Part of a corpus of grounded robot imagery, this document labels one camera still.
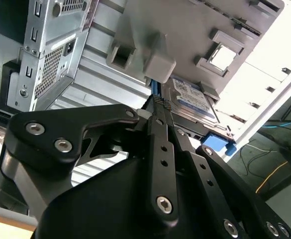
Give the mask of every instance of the metal frame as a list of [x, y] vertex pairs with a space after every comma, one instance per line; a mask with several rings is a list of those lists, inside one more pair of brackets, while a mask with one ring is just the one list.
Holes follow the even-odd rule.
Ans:
[[[234, 136], [237, 142], [237, 150], [248, 143], [249, 139], [263, 126], [269, 118], [291, 97], [291, 73], [281, 83], [271, 96], [257, 109], [250, 119], [240, 128]], [[231, 156], [222, 155], [225, 162]]]
[[[148, 119], [125, 105], [11, 119], [0, 185], [12, 192], [5, 183], [14, 181], [39, 220], [34, 239], [291, 238], [287, 224], [211, 148], [194, 151], [167, 101], [150, 97], [143, 109]], [[118, 151], [128, 159], [72, 188], [69, 173], [81, 160]]]

